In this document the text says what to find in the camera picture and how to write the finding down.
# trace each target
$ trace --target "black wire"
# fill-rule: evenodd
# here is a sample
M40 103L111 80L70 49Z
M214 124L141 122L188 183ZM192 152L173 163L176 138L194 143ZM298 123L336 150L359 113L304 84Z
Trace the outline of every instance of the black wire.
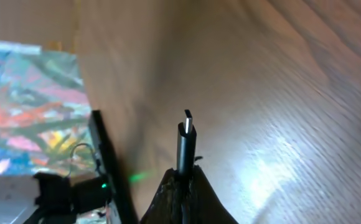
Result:
M92 146L90 144L88 144L88 143L79 143L79 144L76 144L70 151L70 170L69 170L68 174L66 175L66 177L70 177L70 175L71 175L74 152L80 146L85 146L85 147L87 147L89 149L89 151L91 152L92 159L93 159L93 161L94 161L94 163L96 165L96 171L99 173L99 175L102 175L102 173L100 172L100 162L96 158L96 154L95 154Z

